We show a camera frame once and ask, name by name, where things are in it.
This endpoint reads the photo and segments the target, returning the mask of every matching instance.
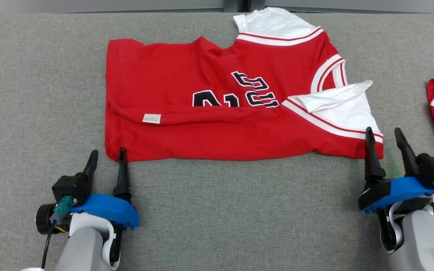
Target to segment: basketball jersey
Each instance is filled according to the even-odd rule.
[[[327,33],[285,10],[234,21],[239,34],[220,48],[112,40],[107,51],[105,149],[117,160],[257,160],[318,151],[363,158],[371,126],[382,135],[364,91],[348,85],[344,60]]]

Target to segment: clothing tag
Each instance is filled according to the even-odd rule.
[[[156,123],[157,125],[159,125],[161,116],[162,115],[160,114],[145,114],[143,115],[142,122]]]

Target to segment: green connector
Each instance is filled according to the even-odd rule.
[[[70,196],[64,196],[55,207],[55,212],[51,215],[50,221],[53,223],[56,220],[55,225],[59,226],[71,208],[73,208],[73,199]]]

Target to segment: robotic arm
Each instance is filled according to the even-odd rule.
[[[119,172],[113,196],[91,194],[93,172],[98,152],[93,151],[83,173],[62,176],[52,190],[59,204],[45,204],[37,211],[36,228],[41,234],[66,233],[69,239],[58,261],[56,271],[115,271],[119,266],[122,233],[139,226],[139,215],[131,205],[131,188],[125,149],[119,155]],[[58,207],[65,202],[72,207],[58,223]],[[43,264],[37,269],[44,270]]]
[[[381,244],[393,271],[434,271],[434,157],[415,156],[401,129],[394,130],[405,175],[385,179],[374,150],[373,131],[366,130],[365,188],[361,211],[376,214]]]

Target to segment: gray fabric surface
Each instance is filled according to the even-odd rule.
[[[39,266],[34,226],[63,174],[100,158],[93,192],[111,193],[104,153],[105,54],[112,38],[227,47],[231,14],[39,14],[0,17],[0,270]],[[382,165],[403,174],[393,129],[434,155],[425,83],[434,77],[434,15],[300,14],[347,60],[385,134]],[[375,216],[360,213],[361,160],[309,153],[267,161],[130,164],[141,227],[124,233],[122,271],[387,270]],[[47,269],[66,243],[55,235]]]

